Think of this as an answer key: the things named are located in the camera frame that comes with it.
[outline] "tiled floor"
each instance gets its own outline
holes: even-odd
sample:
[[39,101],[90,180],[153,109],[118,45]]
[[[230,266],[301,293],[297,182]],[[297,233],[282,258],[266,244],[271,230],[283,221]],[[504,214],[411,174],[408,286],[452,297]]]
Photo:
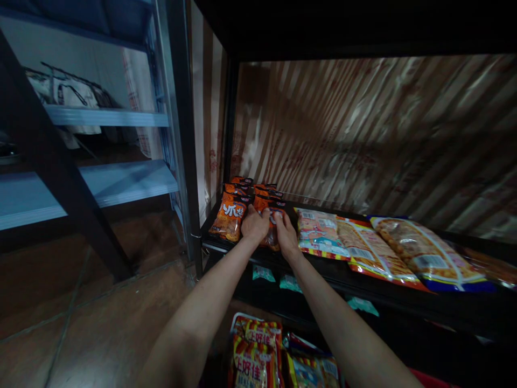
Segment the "tiled floor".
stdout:
[[[0,387],[133,386],[163,326],[194,287],[166,213],[112,225],[137,277],[112,284],[78,236],[0,257]],[[224,349],[232,301],[212,353]]]

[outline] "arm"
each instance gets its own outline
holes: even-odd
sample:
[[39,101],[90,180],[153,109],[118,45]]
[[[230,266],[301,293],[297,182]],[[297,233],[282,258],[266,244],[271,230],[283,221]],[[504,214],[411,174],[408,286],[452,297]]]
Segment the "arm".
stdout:
[[314,269],[298,248],[289,217],[274,215],[282,254],[291,266],[327,344],[352,387],[420,387],[378,335]]
[[140,373],[140,387],[196,387],[210,344],[246,264],[269,230],[269,209],[261,217],[251,205],[243,238],[196,285],[156,340]]

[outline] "hand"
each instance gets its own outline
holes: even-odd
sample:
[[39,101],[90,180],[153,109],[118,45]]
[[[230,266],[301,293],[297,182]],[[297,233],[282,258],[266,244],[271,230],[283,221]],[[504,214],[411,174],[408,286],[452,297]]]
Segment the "hand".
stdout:
[[291,220],[287,214],[285,214],[284,217],[281,217],[279,212],[275,212],[273,217],[276,222],[278,242],[280,243],[282,255],[287,261],[294,260],[297,255],[301,255],[300,248],[298,248],[296,230],[292,226]]
[[269,232],[269,215],[270,210],[268,207],[260,215],[253,205],[249,205],[248,215],[242,222],[242,235],[246,238],[254,239],[258,245]]

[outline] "shelf board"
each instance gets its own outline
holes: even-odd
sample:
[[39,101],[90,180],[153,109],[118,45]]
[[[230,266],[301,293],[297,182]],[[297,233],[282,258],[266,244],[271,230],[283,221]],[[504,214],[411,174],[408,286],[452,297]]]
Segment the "shelf board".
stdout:
[[54,125],[103,127],[168,127],[165,113],[135,112],[125,109],[85,109],[45,105]]
[[[234,246],[233,243],[208,233],[219,207],[220,201],[212,208],[201,229],[202,245],[211,250],[228,252]],[[296,225],[294,207],[327,211],[342,217],[365,220],[364,216],[358,214],[288,202],[287,213],[294,225]],[[498,249],[511,252],[510,246],[493,241],[458,236],[453,233],[438,232],[438,234],[474,249],[481,250],[480,247],[484,247],[485,249],[482,251],[487,254],[493,254]],[[517,340],[517,333],[507,318],[511,315],[511,311],[514,314],[517,313],[517,295],[506,288],[498,287],[496,293],[432,294],[353,272],[344,261],[330,260],[309,254],[305,256],[323,278],[340,293],[358,296],[383,306],[492,340]],[[251,256],[250,261],[282,273],[292,273],[289,264],[283,259],[281,253],[272,252],[267,248],[258,248]]]
[[[164,161],[116,163],[79,169],[99,207],[178,191]],[[0,176],[0,230],[66,216],[35,172]]]

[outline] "packaged snack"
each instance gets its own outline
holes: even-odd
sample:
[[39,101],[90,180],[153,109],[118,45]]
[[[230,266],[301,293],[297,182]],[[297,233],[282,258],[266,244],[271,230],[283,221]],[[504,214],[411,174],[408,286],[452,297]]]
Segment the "packaged snack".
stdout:
[[293,388],[325,387],[322,371],[314,358],[292,356],[287,353],[289,379]]
[[283,275],[280,279],[280,288],[289,289],[291,291],[296,291],[303,294],[302,289],[298,285],[296,278],[291,275]]
[[242,183],[245,185],[251,185],[253,183],[253,179],[247,177],[233,177],[230,183]]
[[269,217],[269,232],[267,236],[262,240],[260,245],[268,246],[272,251],[278,252],[280,250],[280,244],[278,243],[278,234],[276,231],[276,222],[273,218],[273,213],[280,213],[281,217],[285,216],[285,202],[280,202],[274,199],[270,199],[267,197],[262,197],[259,195],[255,196],[255,201],[253,202],[253,206],[257,212],[262,214],[266,207],[271,211],[271,215]]
[[248,195],[249,186],[240,183],[225,183],[225,191],[230,194]]
[[369,223],[337,217],[338,236],[350,253],[350,269],[400,286],[429,291]]
[[270,269],[253,264],[253,280],[259,278],[266,279],[273,283],[275,282],[275,277]]
[[407,219],[370,217],[375,230],[431,291],[488,291],[493,286],[440,237]]
[[265,344],[275,350],[278,378],[282,379],[282,324],[278,322],[266,322],[250,320],[246,324],[245,338],[248,342]]
[[242,216],[246,212],[249,201],[250,198],[247,196],[238,196],[224,192],[217,218],[209,233],[218,234],[220,237],[230,241],[239,241]]
[[334,260],[350,260],[350,254],[338,238],[335,214],[298,209],[300,250]]
[[453,247],[487,279],[517,291],[517,268],[513,265],[470,248],[458,246],[457,244],[454,244]]
[[269,346],[233,337],[233,364],[228,370],[228,383],[236,388],[277,388],[276,352]]
[[361,310],[366,313],[373,314],[375,316],[379,316],[379,312],[377,309],[373,306],[373,304],[370,301],[358,298],[358,297],[352,297],[348,301],[348,305],[352,307],[354,310]]

